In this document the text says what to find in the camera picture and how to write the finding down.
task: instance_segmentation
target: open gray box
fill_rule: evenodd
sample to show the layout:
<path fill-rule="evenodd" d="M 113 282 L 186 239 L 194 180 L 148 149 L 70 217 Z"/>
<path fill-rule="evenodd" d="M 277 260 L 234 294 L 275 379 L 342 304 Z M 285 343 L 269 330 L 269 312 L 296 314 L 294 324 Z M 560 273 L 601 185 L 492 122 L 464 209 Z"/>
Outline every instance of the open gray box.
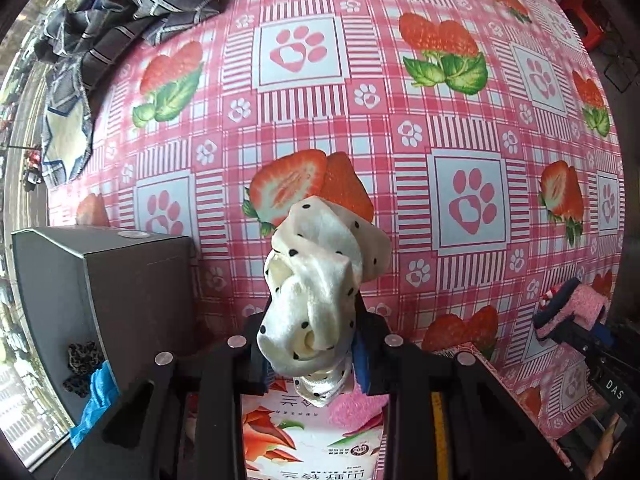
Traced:
<path fill-rule="evenodd" d="M 12 241 L 36 350 L 76 422 L 88 398 L 62 387 L 70 343 L 99 342 L 121 391 L 158 352 L 195 352 L 189 237 L 66 226 L 24 229 Z"/>

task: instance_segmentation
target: plaid cloth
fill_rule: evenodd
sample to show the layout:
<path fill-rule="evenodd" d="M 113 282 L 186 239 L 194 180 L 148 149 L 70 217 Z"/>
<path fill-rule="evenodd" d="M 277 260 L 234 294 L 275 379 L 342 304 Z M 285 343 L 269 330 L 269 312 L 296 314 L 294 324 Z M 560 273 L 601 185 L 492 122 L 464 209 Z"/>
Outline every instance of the plaid cloth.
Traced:
<path fill-rule="evenodd" d="M 50 15 L 36 46 L 50 72 L 42 133 L 49 187 L 78 177 L 91 156 L 95 90 L 131 43 L 157 45 L 220 12 L 218 0 L 83 0 Z"/>
<path fill-rule="evenodd" d="M 194 307 L 210 342 L 238 333 L 268 297 L 271 243 L 242 212 L 256 172 L 307 148 L 346 152 L 374 224 L 392 239 L 391 269 L 361 288 L 367 307 L 419 342 L 441 314 L 469 320 L 493 305 L 492 364 L 516 392 L 541 387 L 540 428 L 557 438 L 600 401 L 579 356 L 540 343 L 532 318 L 540 295 L 572 276 L 615 284 L 625 183 L 612 120 L 603 137 L 584 118 L 572 72 L 592 79 L 605 105 L 606 96 L 580 39 L 555 0 L 519 1 L 530 23 L 493 0 L 231 0 L 215 20 L 157 48 L 140 44 L 121 63 L 97 116 L 94 154 L 80 178 L 50 193 L 50 222 L 74 223 L 94 192 L 112 226 L 193 237 Z M 488 67 L 481 91 L 413 85 L 403 58 L 419 52 L 399 31 L 408 12 L 469 31 Z M 137 126 L 148 67 L 196 43 L 203 68 L 189 103 L 170 120 Z M 536 90 L 543 81 L 553 95 Z M 538 196 L 557 160 L 575 168 L 584 199 L 584 233 L 573 245 Z M 478 191 L 494 189 L 480 199 L 498 214 L 490 230 L 453 236 L 447 229 L 461 219 L 450 215 L 461 203 L 453 179 L 475 168 Z"/>

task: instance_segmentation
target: red plastic stool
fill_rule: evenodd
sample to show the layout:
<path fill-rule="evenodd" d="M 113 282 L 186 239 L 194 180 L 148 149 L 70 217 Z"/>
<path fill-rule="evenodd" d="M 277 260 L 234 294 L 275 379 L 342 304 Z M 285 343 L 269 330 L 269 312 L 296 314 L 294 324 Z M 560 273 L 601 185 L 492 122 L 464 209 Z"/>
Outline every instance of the red plastic stool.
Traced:
<path fill-rule="evenodd" d="M 560 8 L 566 13 L 568 10 L 578 17 L 587 31 L 586 36 L 581 36 L 582 44 L 587 50 L 593 50 L 604 39 L 605 31 L 598 25 L 589 13 L 584 9 L 585 0 L 561 0 Z"/>

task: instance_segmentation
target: yellow strip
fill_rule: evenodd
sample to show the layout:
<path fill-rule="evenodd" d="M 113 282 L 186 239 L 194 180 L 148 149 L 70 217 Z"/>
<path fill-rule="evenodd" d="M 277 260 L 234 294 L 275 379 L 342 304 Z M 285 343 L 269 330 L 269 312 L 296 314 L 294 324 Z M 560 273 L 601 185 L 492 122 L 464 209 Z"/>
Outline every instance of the yellow strip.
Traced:
<path fill-rule="evenodd" d="M 449 449 L 447 448 L 447 435 L 444 428 L 442 393 L 431 392 L 431 407 L 433 409 L 433 430 L 436 438 L 438 480 L 449 480 Z"/>

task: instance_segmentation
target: pink checkered tablecloth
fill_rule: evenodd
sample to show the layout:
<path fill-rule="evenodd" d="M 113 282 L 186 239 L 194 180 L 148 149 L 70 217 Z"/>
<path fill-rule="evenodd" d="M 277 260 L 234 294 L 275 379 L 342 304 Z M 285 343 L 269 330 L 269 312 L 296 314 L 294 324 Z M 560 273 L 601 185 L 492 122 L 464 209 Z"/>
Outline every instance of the pink checkered tablecloth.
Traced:
<path fill-rule="evenodd" d="M 491 305 L 492 363 L 516 392 L 540 386 L 546 434 L 599 405 L 579 354 L 531 326 L 551 285 L 610 292 L 624 229 L 616 129 L 554 0 L 231 0 L 118 67 L 49 217 L 74 223 L 95 193 L 112 226 L 193 237 L 212 339 L 263 308 L 277 209 L 309 191 L 391 237 L 391 269 L 362 287 L 391 330 L 419 342 Z"/>

